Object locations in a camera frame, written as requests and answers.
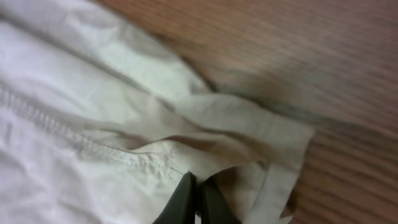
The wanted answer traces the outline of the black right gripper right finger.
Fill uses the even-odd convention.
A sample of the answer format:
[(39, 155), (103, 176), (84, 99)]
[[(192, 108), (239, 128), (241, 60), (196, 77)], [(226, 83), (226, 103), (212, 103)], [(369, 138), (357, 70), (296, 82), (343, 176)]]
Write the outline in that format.
[(241, 224), (214, 178), (210, 177), (202, 183), (198, 199), (202, 224)]

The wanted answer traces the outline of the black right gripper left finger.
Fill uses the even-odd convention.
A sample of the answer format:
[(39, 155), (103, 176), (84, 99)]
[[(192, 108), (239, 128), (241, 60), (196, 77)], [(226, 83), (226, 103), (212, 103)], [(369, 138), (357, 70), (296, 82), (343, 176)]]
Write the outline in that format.
[(153, 224), (194, 224), (195, 212), (196, 178), (191, 172), (187, 172)]

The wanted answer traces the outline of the beige shorts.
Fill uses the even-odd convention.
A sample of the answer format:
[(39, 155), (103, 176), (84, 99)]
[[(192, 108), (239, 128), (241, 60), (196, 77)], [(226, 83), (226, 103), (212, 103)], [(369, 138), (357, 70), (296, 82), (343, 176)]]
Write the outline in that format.
[(288, 223), (313, 134), (96, 1), (1, 2), (2, 223), (153, 223), (187, 172), (241, 223)]

